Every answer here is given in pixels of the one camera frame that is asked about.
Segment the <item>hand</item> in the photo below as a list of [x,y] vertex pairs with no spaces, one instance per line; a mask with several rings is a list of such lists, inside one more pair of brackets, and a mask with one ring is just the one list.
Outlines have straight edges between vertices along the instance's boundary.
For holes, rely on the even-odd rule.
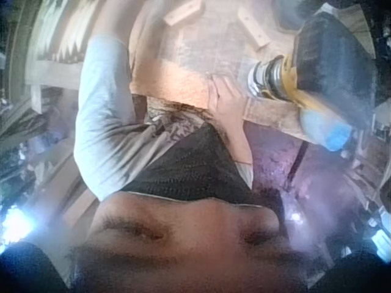
[[208,109],[216,122],[228,134],[243,130],[243,113],[247,98],[236,83],[226,76],[212,76],[208,80]]

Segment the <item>person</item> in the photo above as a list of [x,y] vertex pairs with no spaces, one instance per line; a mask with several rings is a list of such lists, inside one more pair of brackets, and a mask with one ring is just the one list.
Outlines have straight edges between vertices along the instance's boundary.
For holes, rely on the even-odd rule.
[[[71,291],[307,291],[305,262],[289,246],[281,202],[266,194],[257,201],[250,190],[246,99],[233,80],[208,80],[216,127],[180,111],[148,125],[136,121],[126,44],[143,4],[106,1],[88,45],[75,160],[101,203],[86,242],[71,253]],[[348,261],[312,292],[369,292],[385,284],[378,260]],[[344,271],[355,281],[346,282]],[[26,243],[0,256],[0,280],[13,288],[5,292],[68,292],[50,260]]]

